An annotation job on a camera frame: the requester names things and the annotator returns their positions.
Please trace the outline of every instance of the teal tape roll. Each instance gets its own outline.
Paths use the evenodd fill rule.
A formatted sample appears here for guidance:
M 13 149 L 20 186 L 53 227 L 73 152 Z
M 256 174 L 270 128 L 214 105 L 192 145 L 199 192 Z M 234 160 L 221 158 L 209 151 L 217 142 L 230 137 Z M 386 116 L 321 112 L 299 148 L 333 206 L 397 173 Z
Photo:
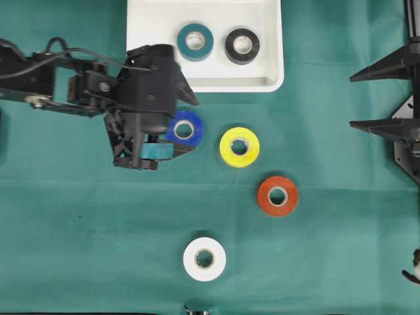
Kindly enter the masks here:
M 173 143 L 144 143 L 142 147 L 142 159 L 172 159 Z
M 202 24 L 183 27 L 177 38 L 179 52 L 189 61 L 206 59 L 213 50 L 213 44 L 213 34 Z

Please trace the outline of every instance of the black cable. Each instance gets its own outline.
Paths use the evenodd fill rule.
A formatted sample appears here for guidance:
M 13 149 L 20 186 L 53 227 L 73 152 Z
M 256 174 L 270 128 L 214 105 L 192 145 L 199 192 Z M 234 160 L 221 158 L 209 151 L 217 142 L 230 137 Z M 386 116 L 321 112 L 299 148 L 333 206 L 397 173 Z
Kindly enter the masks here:
M 70 48 L 68 49 L 68 51 L 75 51 L 75 52 L 79 52 L 79 53 L 84 53 L 84 54 L 89 54 L 91 56 L 97 57 L 99 59 L 104 59 L 112 64 L 116 64 L 117 66 L 119 66 L 120 68 L 124 68 L 124 69 L 128 69 L 128 70 L 136 70 L 136 71 L 143 71 L 143 72 L 152 72 L 153 70 L 149 69 L 149 68 L 137 68 L 137 67 L 130 67 L 130 66 L 126 66 L 125 64 L 119 63 L 107 56 L 104 56 L 103 54 L 98 54 L 97 52 L 94 51 L 90 51 L 89 49 L 84 49 L 84 48 Z
M 128 70 L 135 70 L 135 71 L 142 71 L 142 72 L 151 72 L 151 69 L 148 68 L 136 68 L 136 67 L 130 67 L 130 66 L 126 66 L 124 64 L 121 64 L 115 60 L 112 60 L 111 58 L 108 58 L 107 56 L 104 56 L 102 54 L 98 54 L 97 52 L 93 52 L 90 51 L 88 49 L 84 49 L 84 48 L 70 48 L 67 49 L 65 51 L 59 52 L 57 54 L 52 55 L 51 57 L 44 59 L 40 62 L 37 62 L 36 64 L 34 64 L 33 66 L 30 66 L 26 69 L 23 69 L 19 72 L 14 72 L 14 73 L 9 73 L 9 74 L 5 74 L 5 75 L 0 75 L 0 80 L 4 80 L 4 79 L 12 79 L 14 77 L 20 77 L 21 75 L 25 75 L 28 74 L 42 66 L 44 66 L 45 64 L 49 64 L 50 62 L 53 62 L 54 60 L 60 58 L 62 55 L 67 54 L 70 51 L 74 51 L 74 52 L 80 52 L 80 53 L 85 53 L 85 54 L 89 54 L 91 56 L 95 56 L 97 58 L 100 59 L 104 59 L 108 62 L 111 62 L 113 64 L 116 64 L 117 66 L 119 66 L 120 68 L 124 68 L 124 69 L 128 69 Z
M 10 41 L 7 41 L 6 39 L 0 38 L 0 45 L 9 46 L 13 50 L 13 52 L 17 55 L 17 57 L 22 59 L 23 62 L 28 61 L 28 59 L 26 59 L 24 53 L 14 43 L 11 43 Z
M 68 45 L 67 42 L 64 38 L 62 37 L 53 37 L 51 38 L 48 43 L 47 43 L 47 47 L 45 47 L 44 53 L 45 54 L 49 54 L 51 53 L 51 47 L 56 43 L 59 42 L 61 44 L 61 47 L 63 48 L 63 51 L 68 50 Z M 78 74 L 80 74 L 81 72 L 79 71 L 77 64 L 74 62 L 72 54 L 70 54 L 69 52 L 66 53 L 66 57 L 68 60 L 70 60 L 70 64 L 72 65 L 72 68 L 74 69 L 75 72 L 77 72 Z
M 54 60 L 60 58 L 63 54 L 66 54 L 66 52 L 61 52 L 58 53 L 54 56 L 51 56 L 47 59 L 44 59 L 40 62 L 37 62 L 36 64 L 34 64 L 33 66 L 27 67 L 26 69 L 23 69 L 19 72 L 14 72 L 14 73 L 9 73 L 9 74 L 4 74 L 4 75 L 0 75 L 0 80 L 4 80 L 4 79 L 12 79 L 14 77 L 20 77 L 21 75 L 25 75 L 28 74 L 30 72 L 33 72 L 34 70 L 44 66 L 45 64 L 49 64 L 50 62 L 53 62 Z

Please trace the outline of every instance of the black metal stand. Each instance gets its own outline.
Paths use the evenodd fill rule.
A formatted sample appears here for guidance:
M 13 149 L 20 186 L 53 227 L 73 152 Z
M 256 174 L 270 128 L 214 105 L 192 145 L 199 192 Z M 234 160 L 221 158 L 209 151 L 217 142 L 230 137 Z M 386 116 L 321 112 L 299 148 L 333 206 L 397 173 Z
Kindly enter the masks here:
M 407 0 L 407 11 L 409 44 L 356 73 L 350 81 L 411 80 L 413 96 L 391 119 L 351 121 L 350 126 L 393 141 L 395 162 L 420 185 L 420 0 Z

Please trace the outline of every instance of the red tape roll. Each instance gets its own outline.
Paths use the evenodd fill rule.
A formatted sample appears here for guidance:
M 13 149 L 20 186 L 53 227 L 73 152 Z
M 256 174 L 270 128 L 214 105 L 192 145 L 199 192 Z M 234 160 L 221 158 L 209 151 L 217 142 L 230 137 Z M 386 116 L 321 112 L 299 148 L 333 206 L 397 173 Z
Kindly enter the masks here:
M 276 205 L 270 200 L 270 193 L 280 189 L 284 194 L 284 200 Z M 299 191 L 295 184 L 288 178 L 273 176 L 266 179 L 258 188 L 258 204 L 266 214 L 272 217 L 285 217 L 296 209 L 299 202 Z

